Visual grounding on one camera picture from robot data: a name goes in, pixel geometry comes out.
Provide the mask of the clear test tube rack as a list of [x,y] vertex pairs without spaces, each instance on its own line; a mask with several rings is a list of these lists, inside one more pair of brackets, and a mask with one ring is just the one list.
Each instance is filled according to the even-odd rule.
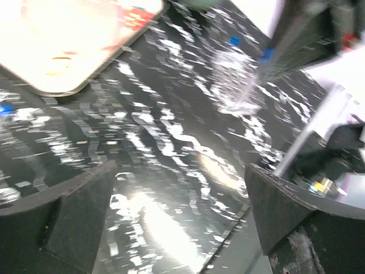
[[263,99],[254,85],[254,61],[238,47],[218,51],[212,59],[211,92],[218,109],[232,115],[254,115]]

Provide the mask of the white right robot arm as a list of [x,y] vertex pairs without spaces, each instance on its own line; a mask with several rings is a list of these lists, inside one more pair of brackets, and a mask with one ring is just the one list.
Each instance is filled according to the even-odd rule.
[[[363,1],[285,1],[257,69],[258,83],[329,61],[346,43],[362,40]],[[251,198],[265,194],[265,181],[288,180],[323,196],[341,192],[339,178],[364,172],[364,120],[344,88],[324,98],[274,172],[251,166],[245,179]]]

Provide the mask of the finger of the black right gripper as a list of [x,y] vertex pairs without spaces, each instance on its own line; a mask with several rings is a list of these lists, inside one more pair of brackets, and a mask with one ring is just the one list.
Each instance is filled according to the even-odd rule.
[[338,1],[284,1],[265,48],[274,53],[264,77],[282,77],[335,57],[341,48],[338,7]]

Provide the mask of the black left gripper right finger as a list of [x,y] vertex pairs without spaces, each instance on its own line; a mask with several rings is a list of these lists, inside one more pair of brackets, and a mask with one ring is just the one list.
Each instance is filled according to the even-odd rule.
[[251,164],[245,182],[273,273],[364,273],[364,210]]

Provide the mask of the blue capped test tube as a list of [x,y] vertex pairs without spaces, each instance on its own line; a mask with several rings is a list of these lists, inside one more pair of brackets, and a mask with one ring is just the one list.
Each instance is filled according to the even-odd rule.
[[240,45],[241,40],[239,37],[231,36],[230,37],[230,46],[231,47],[238,47]]
[[14,112],[14,107],[11,105],[0,105],[0,117],[7,117]]
[[268,68],[271,62],[273,53],[273,48],[267,48],[259,58],[257,67],[246,77],[246,85],[243,88],[243,92],[246,95],[250,95],[255,90],[257,85],[261,84],[263,81],[265,70]]

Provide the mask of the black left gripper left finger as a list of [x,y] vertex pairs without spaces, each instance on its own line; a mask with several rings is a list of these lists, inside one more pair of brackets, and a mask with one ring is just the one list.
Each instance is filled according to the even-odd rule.
[[1,273],[91,273],[117,164],[1,208]]

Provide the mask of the strawberry pattern tray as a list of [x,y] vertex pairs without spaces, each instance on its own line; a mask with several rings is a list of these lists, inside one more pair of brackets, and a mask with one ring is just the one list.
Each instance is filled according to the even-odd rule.
[[2,1],[1,67],[37,94],[75,94],[165,9],[163,1]]

